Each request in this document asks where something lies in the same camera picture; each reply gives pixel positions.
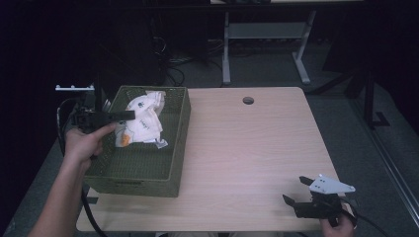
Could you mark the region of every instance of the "white cloth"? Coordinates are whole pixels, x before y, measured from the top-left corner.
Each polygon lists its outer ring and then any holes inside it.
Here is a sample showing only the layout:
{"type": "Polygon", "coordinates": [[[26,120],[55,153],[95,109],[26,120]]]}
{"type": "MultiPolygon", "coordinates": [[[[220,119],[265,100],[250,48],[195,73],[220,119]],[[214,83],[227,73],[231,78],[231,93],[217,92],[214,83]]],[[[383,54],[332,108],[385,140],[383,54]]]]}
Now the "white cloth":
{"type": "Polygon", "coordinates": [[[126,147],[134,142],[155,143],[157,148],[167,145],[160,139],[163,127],[158,118],[164,107],[164,92],[146,92],[146,95],[133,99],[126,107],[135,112],[135,119],[121,121],[115,129],[116,146],[126,147]]]}

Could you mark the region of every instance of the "light wood table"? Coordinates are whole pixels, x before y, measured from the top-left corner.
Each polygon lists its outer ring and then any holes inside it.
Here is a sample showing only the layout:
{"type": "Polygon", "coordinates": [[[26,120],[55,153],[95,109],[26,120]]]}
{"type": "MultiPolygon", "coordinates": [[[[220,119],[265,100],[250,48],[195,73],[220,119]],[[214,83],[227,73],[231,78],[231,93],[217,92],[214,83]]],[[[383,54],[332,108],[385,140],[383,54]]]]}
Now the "light wood table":
{"type": "MultiPolygon", "coordinates": [[[[282,194],[309,201],[299,176],[337,179],[299,88],[190,89],[191,118],[178,197],[97,194],[105,231],[304,231],[282,194]],[[253,105],[245,105],[252,97],[253,105]]],[[[93,231],[84,210],[77,222],[93,231]]]]}

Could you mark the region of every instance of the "power cord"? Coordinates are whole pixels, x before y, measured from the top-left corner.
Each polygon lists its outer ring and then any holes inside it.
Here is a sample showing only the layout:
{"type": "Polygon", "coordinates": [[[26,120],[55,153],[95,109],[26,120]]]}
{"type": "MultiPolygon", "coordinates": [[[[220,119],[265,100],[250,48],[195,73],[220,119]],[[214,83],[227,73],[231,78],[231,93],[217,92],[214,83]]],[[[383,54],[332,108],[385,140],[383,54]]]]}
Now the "power cord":
{"type": "MultiPolygon", "coordinates": [[[[79,102],[79,99],[78,98],[67,99],[63,101],[56,110],[56,128],[57,128],[57,133],[58,133],[58,142],[59,142],[59,146],[60,146],[61,153],[63,156],[65,154],[65,129],[67,127],[69,119],[65,122],[63,126],[61,126],[61,109],[62,107],[64,107],[66,104],[70,102],[77,103],[79,102]]],[[[89,219],[96,233],[98,233],[98,235],[101,237],[107,237],[107,235],[103,232],[103,230],[99,227],[98,223],[96,222],[95,217],[93,216],[92,210],[90,209],[89,202],[87,200],[87,194],[84,192],[83,189],[81,190],[81,201],[86,211],[87,218],[89,219]]]]}

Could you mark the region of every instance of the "dark background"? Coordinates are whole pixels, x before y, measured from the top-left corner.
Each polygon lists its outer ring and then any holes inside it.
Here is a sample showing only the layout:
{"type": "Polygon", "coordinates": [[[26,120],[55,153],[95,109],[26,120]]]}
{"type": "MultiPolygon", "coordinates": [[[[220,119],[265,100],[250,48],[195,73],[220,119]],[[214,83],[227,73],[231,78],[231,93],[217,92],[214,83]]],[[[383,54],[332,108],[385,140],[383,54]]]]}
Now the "dark background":
{"type": "MultiPolygon", "coordinates": [[[[325,69],[345,73],[363,66],[371,71],[418,131],[416,5],[413,0],[383,1],[339,16],[319,12],[310,40],[334,40],[325,69]]],[[[143,14],[118,11],[104,1],[82,6],[73,1],[2,1],[0,233],[56,139],[56,108],[72,96],[55,92],[56,84],[85,87],[99,78],[111,97],[121,84],[159,85],[165,72],[153,52],[151,32],[205,59],[205,42],[222,33],[220,16],[209,22],[194,14],[166,15],[156,30],[147,27],[143,14]],[[199,33],[195,40],[194,28],[199,33]]]]}

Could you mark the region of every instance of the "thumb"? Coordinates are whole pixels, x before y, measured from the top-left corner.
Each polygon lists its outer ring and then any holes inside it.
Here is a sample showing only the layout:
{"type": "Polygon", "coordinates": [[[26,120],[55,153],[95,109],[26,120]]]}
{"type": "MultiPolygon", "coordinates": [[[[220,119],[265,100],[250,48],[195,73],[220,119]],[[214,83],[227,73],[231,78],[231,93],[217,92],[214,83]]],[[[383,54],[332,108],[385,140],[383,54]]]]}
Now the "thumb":
{"type": "Polygon", "coordinates": [[[106,134],[112,132],[115,130],[115,128],[117,127],[116,123],[109,123],[107,125],[102,126],[101,128],[97,129],[96,131],[93,132],[93,134],[98,137],[99,139],[101,139],[102,137],[104,137],[106,134]]]}

